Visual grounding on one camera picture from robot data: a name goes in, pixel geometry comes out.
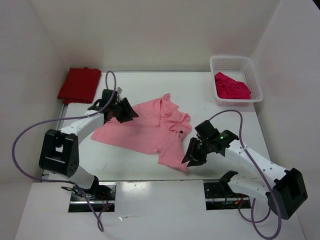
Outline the light pink t shirt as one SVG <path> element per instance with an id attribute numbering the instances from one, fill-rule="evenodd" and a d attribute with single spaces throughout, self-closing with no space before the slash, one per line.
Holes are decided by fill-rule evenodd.
<path id="1" fill-rule="evenodd" d="M 191 133 L 191 117 L 171 102 L 170 94 L 133 106 L 138 114 L 120 123 L 115 118 L 96 129 L 91 139 L 135 152 L 158 155 L 158 163 L 186 173 L 183 140 Z"/>

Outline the dark red t shirt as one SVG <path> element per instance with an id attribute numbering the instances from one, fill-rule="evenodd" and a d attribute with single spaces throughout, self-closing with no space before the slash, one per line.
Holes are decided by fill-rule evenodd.
<path id="1" fill-rule="evenodd" d="M 97 68 L 70 68 L 57 98 L 64 105 L 71 103 L 91 104 L 100 81 Z"/>

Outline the magenta t shirt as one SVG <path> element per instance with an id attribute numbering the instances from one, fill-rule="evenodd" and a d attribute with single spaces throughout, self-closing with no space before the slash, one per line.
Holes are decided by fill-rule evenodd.
<path id="1" fill-rule="evenodd" d="M 221 99 L 250 100 L 251 91 L 247 85 L 218 72 L 214 76 L 217 96 Z"/>

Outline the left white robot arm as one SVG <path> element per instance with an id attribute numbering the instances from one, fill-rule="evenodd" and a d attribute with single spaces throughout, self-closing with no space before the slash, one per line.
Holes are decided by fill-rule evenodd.
<path id="1" fill-rule="evenodd" d="M 125 123 L 138 116 L 126 97 L 111 101 L 110 105 L 104 107 L 100 104 L 92 105 L 82 118 L 59 130 L 50 129 L 45 133 L 39 159 L 40 168 L 64 177 L 72 184 L 66 190 L 75 195 L 89 200 L 107 197 L 111 189 L 100 185 L 97 176 L 80 166 L 79 144 L 112 118 Z"/>

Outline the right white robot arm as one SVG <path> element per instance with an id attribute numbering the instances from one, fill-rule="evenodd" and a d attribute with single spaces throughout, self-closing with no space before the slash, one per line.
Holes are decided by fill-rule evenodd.
<path id="1" fill-rule="evenodd" d="M 260 179 L 252 179 L 230 170 L 219 179 L 219 191 L 225 197 L 234 193 L 260 199 L 283 220 L 288 220 L 307 200 L 307 190 L 302 173 L 279 166 L 244 145 L 229 130 L 210 134 L 197 134 L 191 138 L 182 163 L 188 167 L 201 166 L 211 153 L 222 155 L 226 160 L 243 166 Z"/>

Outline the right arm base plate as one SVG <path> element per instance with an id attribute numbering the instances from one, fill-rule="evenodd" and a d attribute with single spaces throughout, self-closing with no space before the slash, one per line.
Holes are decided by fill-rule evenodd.
<path id="1" fill-rule="evenodd" d="M 251 208 L 250 198 L 247 195 L 234 192 L 225 195 L 218 180 L 205 180 L 203 189 L 207 211 L 233 210 L 239 206 L 244 209 Z"/>

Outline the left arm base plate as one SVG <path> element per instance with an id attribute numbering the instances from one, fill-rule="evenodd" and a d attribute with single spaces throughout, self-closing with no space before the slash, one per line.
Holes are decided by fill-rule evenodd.
<path id="1" fill-rule="evenodd" d="M 99 183 L 101 186 L 108 188 L 107 192 L 100 193 L 98 197 L 92 198 L 87 195 L 87 198 L 98 214 L 101 210 L 105 208 L 105 212 L 115 211 L 115 199 L 116 199 L 116 182 L 102 181 Z M 91 211 L 84 197 L 75 194 L 71 191 L 68 212 L 69 213 L 89 213 Z"/>

